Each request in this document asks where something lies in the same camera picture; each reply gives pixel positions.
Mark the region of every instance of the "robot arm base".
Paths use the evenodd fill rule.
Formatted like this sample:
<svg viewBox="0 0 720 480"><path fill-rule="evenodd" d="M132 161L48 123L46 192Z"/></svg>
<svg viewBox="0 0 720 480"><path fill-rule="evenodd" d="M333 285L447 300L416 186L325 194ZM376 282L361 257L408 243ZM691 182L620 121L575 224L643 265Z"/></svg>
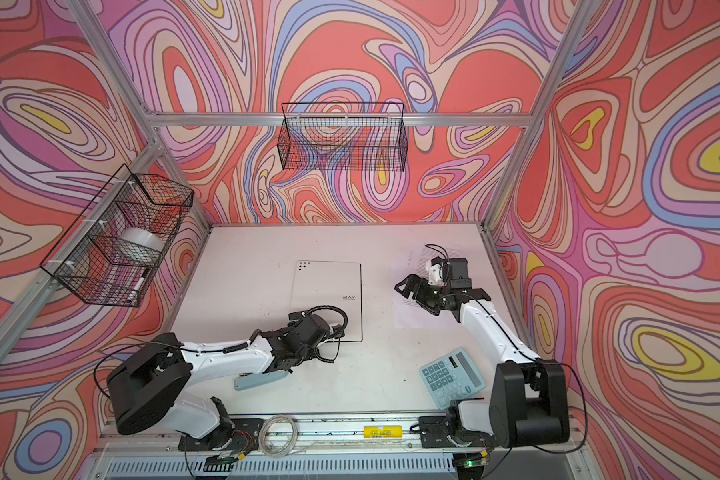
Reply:
<svg viewBox="0 0 720 480"><path fill-rule="evenodd" d="M527 380L538 398L526 398ZM493 435L505 448L566 442L570 425L563 367L546 362L497 365L489 415Z"/></svg>

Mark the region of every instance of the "aluminum frame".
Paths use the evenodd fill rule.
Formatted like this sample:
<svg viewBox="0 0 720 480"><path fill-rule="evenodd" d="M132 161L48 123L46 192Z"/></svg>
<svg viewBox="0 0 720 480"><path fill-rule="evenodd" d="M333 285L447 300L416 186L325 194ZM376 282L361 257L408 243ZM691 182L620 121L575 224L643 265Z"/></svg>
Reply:
<svg viewBox="0 0 720 480"><path fill-rule="evenodd" d="M554 94L560 86L560 82L563 80L563 75L565 75L570 60L576 52L576 48L581 42L584 30L598 6L600 6L600 0L586 0L578 2L574 7L574 12L570 16L563 37L550 63L550 68L544 80L541 82L536 101L530 111L532 117L530 125L520 134L520 138L512 150L512 155L507 160L504 172L499 178L498 185L494 189L488 208L480 222L483 226L487 226L490 223L490 219L494 218L497 213L496 210L501 205L503 198L514 182L515 175L525 163L528 155L533 153L531 146L536 138L536 134L544 124L544 116L547 113L547 109L552 104Z"/></svg>
<svg viewBox="0 0 720 480"><path fill-rule="evenodd" d="M361 118L367 114L341 114L352 118ZM167 113L147 112L146 119L154 127L279 127L282 125L282 114L278 113ZM403 114L406 127L527 127L532 117L530 114Z"/></svg>
<svg viewBox="0 0 720 480"><path fill-rule="evenodd" d="M486 235L484 235L485 240L492 240L490 238L490 232L486 231L488 222L494 217L501 200L512 185L510 179L514 178L528 156L533 139L543 123L544 113L550 105L554 92L562 80L566 66L570 62L570 58L579 44L581 35L592 13L599 4L600 0L591 0L589 2L578 2L574 7L574 12L566 26L560 45L550 62L549 70L541 82L539 92L537 93L534 105L529 114L437 113L406 114L405 116L406 123L413 127L495 125L521 127L524 130L515 144L513 153L508 159L507 166L501 175L486 214L480 222L484 233L486 233ZM150 141L147 148L145 148L132 163L131 167L134 171L144 171L148 169L156 157L161 156L163 159L162 165L172 180L181 182L184 185L189 185L186 176L173 157L172 152L166 147L159 132L160 127L180 125L277 126L282 122L282 116L280 114L268 113L171 114L148 111L146 104L137 93L130 76L127 74L123 63L115 52L103 25L91 9L88 0L67 0L67 5L88 43L101 61L105 73L114 83L115 89L123 97L134 121ZM110 189L107 196L98 203L90 215L95 215L97 209L106 206L107 202L105 200L113 190L117 189ZM211 225L208 223L202 208L199 207L196 202L192 206L192 212L199 222L201 229L203 229L204 242L210 234ZM63 254L68 248L73 247L74 241L79 241L77 230L59 250L56 258ZM488 246L491 242L486 241L485 243L491 261L498 261L498 256L492 255L492 253L495 253L495 249L491 249ZM58 284L55 280L48 277L45 273L40 273L20 294L20 300L15 302L9 311L3 315L0 319L0 364L57 288ZM513 321L515 321L516 325L524 326L524 322L521 320L522 312L518 312L517 305L514 305L514 308L510 308L510 313L514 317Z"/></svg>
<svg viewBox="0 0 720 480"><path fill-rule="evenodd" d="M157 145L149 143L131 163L131 169L135 172L148 170L155 160L157 151ZM127 168L121 168L121 170L120 176L116 179L125 181L130 172ZM109 206L112 199L115 198L122 185L115 184L115 186L111 187L96 203L96 206L91 209L86 218L98 218L104 212L104 209ZM91 222L85 220L81 222L51 260L61 261L67 258L67 255L83 239L92 225ZM59 288L61 288L61 284L55 278L38 268L38 272L32 281L19 294L19 300L14 302L8 312L0 318L0 364Z"/></svg>
<svg viewBox="0 0 720 480"><path fill-rule="evenodd" d="M134 83L131 81L130 76L125 70L125 66L120 60L120 57L117 56L114 46L104 30L104 26L90 7L89 2L87 0L67 0L67 6L74 16L77 26L80 27L90 47L94 53L96 53L107 77L110 78L115 85L115 89L123 97L131 117L134 118L135 122L142 129L147 139L154 141L160 146L162 150L160 155L166 160L162 162L162 165L170 178L189 187L190 182L181 171L181 168L179 168L179 164L173 157L173 153L171 153L170 149L165 145L159 129L153 126L147 119L146 105L137 93ZM197 205L197 202L192 203L192 212L207 232L210 224L202 211L202 207Z"/></svg>

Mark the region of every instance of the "white table surface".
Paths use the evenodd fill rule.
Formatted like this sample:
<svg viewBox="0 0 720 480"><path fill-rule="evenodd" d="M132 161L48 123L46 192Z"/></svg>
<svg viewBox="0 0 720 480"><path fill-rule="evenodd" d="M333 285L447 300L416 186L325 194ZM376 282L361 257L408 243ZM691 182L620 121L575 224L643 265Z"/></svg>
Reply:
<svg viewBox="0 0 720 480"><path fill-rule="evenodd" d="M411 412L436 409L419 367L459 347L474 360L488 387L494 366L451 312L441 330L395 328L392 263L423 244L460 245L474 288L484 289L509 320L506 302L472 224L351 226L223 226L213 229L172 331L179 341L245 339L255 328L288 322L298 260L362 264L363 341L342 342L334 364L305 362L285 379L236 392L234 376L196 384L190 391L216 396L230 414ZM321 347L332 358L336 346Z"/></svg>

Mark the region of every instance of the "ventilation grille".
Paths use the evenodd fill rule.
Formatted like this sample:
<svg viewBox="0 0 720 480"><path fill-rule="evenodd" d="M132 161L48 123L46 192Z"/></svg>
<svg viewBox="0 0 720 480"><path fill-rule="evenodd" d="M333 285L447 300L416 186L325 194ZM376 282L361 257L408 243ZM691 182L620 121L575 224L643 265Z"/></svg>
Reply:
<svg viewBox="0 0 720 480"><path fill-rule="evenodd" d="M234 465L207 466L205 458L190 457L194 475L251 477L268 475L340 475L389 473L454 473L452 455L442 452L371 455L297 455L286 458L248 456ZM113 458L106 478L186 478L179 457Z"/></svg>

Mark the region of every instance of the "black cable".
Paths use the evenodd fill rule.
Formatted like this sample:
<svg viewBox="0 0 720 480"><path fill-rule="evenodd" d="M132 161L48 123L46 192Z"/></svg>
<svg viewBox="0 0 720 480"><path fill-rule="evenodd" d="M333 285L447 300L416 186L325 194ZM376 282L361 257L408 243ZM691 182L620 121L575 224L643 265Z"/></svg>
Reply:
<svg viewBox="0 0 720 480"><path fill-rule="evenodd" d="M186 450L184 450L184 463L186 464L186 470L190 473L192 480L197 480L197 477L195 476L195 474L192 473L192 468L190 468L190 461L186 459Z"/></svg>
<svg viewBox="0 0 720 480"><path fill-rule="evenodd" d="M437 253L439 253L439 254L445 255L445 263L446 263L446 264L450 264L450 263L451 263L451 259L448 257L448 251L447 251L445 248L443 248L442 246L437 245L437 244L426 244L426 245L424 245L424 246L426 246L426 247L429 248L430 250L434 250L435 252L437 252Z"/></svg>
<svg viewBox="0 0 720 480"><path fill-rule="evenodd" d="M508 457L509 454L511 454L511 453L512 453L512 448L510 448L509 450L507 450L507 453L504 454L504 456L499 459L499 461L498 461L498 463L496 464L496 466L493 467L493 468L492 468L491 470L489 470L488 472L484 473L484 474L480 477L480 480L483 480L483 478L487 478L491 473L495 472L495 471L496 471L496 468L499 468L499 465L501 465L501 463L504 461L504 459L505 459L506 457Z"/></svg>
<svg viewBox="0 0 720 480"><path fill-rule="evenodd" d="M218 352L224 351L224 349L221 349L221 350L192 350L192 349L186 349L181 346L171 345L169 343L163 343L163 342L140 342L140 343L131 343L130 345L125 345L124 347L119 348L119 349L115 350L114 352L107 353L104 356L104 358L99 360L98 363L96 364L96 366L94 367L94 373L93 373L94 383L96 384L96 388L99 389L99 392L101 392L102 395L104 395L106 398L110 398L110 396L104 391L104 389L101 388L101 385L99 384L99 379L96 376L96 374L99 371L99 367L101 367L101 364L104 363L106 361L106 359L110 358L111 356L115 355L116 353L122 352L123 350L128 350L129 348L135 347L135 346L142 348L149 344L162 345L163 347L168 347L171 349L182 350L184 352L192 352L192 353L218 353Z"/></svg>
<svg viewBox="0 0 720 480"><path fill-rule="evenodd" d="M512 337L510 337L510 336L507 334L507 331L504 330L504 328L501 326L501 324L499 323L499 321L496 320L496 317L494 317L493 315L491 315L490 312L488 311L488 309L485 308L485 306L483 306L483 304L480 303L480 302L478 301L478 299L474 298L472 295L469 295L469 294L467 294L467 293L449 293L449 294L447 294L447 295L443 295L443 298L445 298L446 296L456 296L456 295L466 296L466 297L468 297L468 298L471 298L471 299L474 300L475 302L477 302L477 304L480 305L480 308L483 309L483 310L485 310L485 312L488 314L488 316L489 316L491 319L493 319L494 322L496 322L496 325L499 327L499 329L501 329L502 333L504 334L504 336L507 337L507 340L509 340L509 343L512 344L512 346L514 347L514 349L517 350L519 354L521 354L522 356L524 356L524 357L527 358L528 360L531 360L531 361L534 362L534 363L538 363L539 365L562 365L562 366L568 367L568 370L570 370L570 372L573 373L574 378L576 379L576 384L579 386L579 391L581 392L581 402L582 402L582 404L584 405L584 408L583 408L583 410L584 410L584 436L583 436L582 439L581 439L581 443L579 443L579 445L573 447L573 448L570 449L570 450L559 450L559 451L547 450L546 448L537 447L537 446L533 446L533 447L536 448L537 450L541 450L542 452L554 453L554 454L556 454L556 455L565 455L565 454L567 454L567 453L573 453L573 452L576 452L577 450L579 450L581 447L583 447L584 444L586 443L586 436L589 434L589 431L590 431L590 416L589 416L589 413L586 411L586 400L584 399L584 388L583 388L582 385L581 385L581 380L579 380L579 376L578 376L578 374L576 373L576 370L574 370L574 368L573 368L572 366L568 365L567 363L562 363L562 362L543 362L543 361L541 361L541 360L539 360L539 359L532 359L532 358L530 358L528 355L524 354L524 353L520 350L520 348L518 348L517 345L515 345L515 343L512 341Z"/></svg>
<svg viewBox="0 0 720 480"><path fill-rule="evenodd" d="M141 347L143 347L144 345L146 345L146 343L132 343L132 344L130 344L130 345L124 346L123 348L120 348L120 349L115 350L114 352L106 355L105 358L99 360L99 362L98 362L98 363L96 364L96 366L94 367L94 373L93 373L93 375L94 375L94 383L96 384L96 388L99 389L99 392L101 392L102 395L104 395L106 398L110 398L110 396L107 395L107 393L104 391L104 389L101 388L101 385L99 385L99 379L96 377L96 373L98 372L99 367L101 366L101 364L104 363L104 360L110 358L112 355L114 355L114 354L116 354L116 353L122 352L123 350L128 350L129 348L135 347L135 346L141 348Z"/></svg>
<svg viewBox="0 0 720 480"><path fill-rule="evenodd" d="M320 350L318 350L317 347L315 347L315 351L314 351L314 353L315 353L315 358L316 358L317 360L320 360L321 362L334 363L334 362L336 361L336 359L338 358L338 351L339 351L339 349L341 349L341 348L342 348L342 338L339 337L339 338L338 338L338 345L336 346L336 354L334 355L334 357L333 357L332 359L327 359L327 358L325 358L324 356L321 356L321 355L320 355Z"/></svg>

